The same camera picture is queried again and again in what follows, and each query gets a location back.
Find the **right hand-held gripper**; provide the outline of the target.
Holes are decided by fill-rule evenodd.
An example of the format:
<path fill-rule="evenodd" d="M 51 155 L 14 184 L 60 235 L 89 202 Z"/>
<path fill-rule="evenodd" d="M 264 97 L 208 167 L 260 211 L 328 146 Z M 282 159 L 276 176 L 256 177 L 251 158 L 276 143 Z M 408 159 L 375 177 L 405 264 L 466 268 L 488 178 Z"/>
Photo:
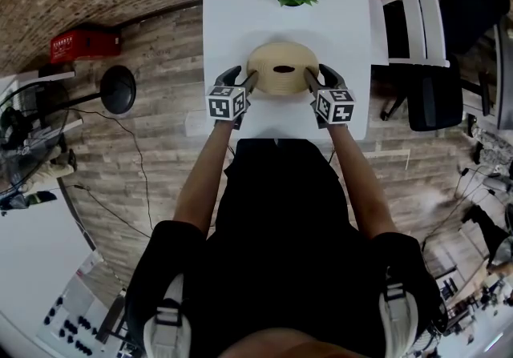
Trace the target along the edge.
<path fill-rule="evenodd" d="M 353 116 L 356 99 L 353 92 L 346 89 L 345 80 L 332 67 L 319 64 L 324 86 L 309 68 L 304 70 L 304 79 L 314 101 L 313 109 L 317 127 L 325 129 L 328 125 L 347 126 Z"/>

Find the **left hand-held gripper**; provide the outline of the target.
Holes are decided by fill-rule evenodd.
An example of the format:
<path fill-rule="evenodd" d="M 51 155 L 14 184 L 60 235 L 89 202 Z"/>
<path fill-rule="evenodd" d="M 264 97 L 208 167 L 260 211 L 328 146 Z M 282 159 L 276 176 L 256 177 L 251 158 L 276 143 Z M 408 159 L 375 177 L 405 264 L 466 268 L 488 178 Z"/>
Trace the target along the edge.
<path fill-rule="evenodd" d="M 221 73 L 206 95 L 208 117 L 216 122 L 233 122 L 236 130 L 240 128 L 242 118 L 250 106 L 248 97 L 259 78 L 259 73 L 252 70 L 240 85 L 236 85 L 241 70 L 241 66 L 234 66 Z"/>

